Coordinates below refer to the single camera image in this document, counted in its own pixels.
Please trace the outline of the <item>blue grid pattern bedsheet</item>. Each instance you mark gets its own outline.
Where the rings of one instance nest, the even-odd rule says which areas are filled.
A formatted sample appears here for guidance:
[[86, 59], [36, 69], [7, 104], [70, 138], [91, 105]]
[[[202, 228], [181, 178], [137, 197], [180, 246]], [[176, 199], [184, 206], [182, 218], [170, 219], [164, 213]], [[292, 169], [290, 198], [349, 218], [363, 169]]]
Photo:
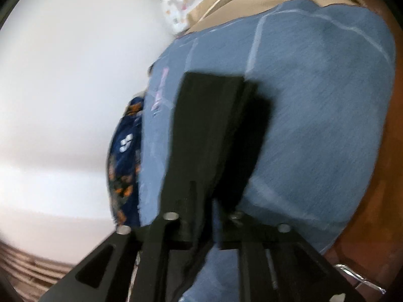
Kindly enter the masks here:
[[318, 250], [343, 231], [367, 189], [394, 77], [381, 18], [310, 0], [233, 0], [171, 44], [155, 63], [144, 110], [141, 220], [157, 214], [171, 118], [188, 70], [246, 74], [273, 99], [273, 118], [241, 209], [291, 221]]

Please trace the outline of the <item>navy dog print blanket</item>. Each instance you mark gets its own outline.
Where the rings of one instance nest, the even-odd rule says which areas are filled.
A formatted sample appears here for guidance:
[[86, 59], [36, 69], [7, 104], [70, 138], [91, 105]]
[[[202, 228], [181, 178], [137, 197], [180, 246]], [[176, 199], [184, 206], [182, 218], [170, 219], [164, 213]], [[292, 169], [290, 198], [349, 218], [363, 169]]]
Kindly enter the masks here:
[[144, 98], [127, 105], [111, 139], [107, 156], [107, 185], [116, 226], [139, 226], [139, 173], [141, 169]]

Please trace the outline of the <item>black pants with orange lining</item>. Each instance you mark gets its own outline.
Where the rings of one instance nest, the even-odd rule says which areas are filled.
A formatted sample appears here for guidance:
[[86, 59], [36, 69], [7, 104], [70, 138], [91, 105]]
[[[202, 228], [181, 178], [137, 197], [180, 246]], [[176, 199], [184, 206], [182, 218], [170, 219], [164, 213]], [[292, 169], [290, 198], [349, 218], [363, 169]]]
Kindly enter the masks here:
[[215, 218], [240, 203], [264, 141], [271, 103], [243, 77], [187, 72], [172, 118], [170, 158], [160, 213], [179, 218], [165, 233], [171, 249], [185, 248], [162, 281], [160, 301], [177, 301], [193, 284], [214, 240]]

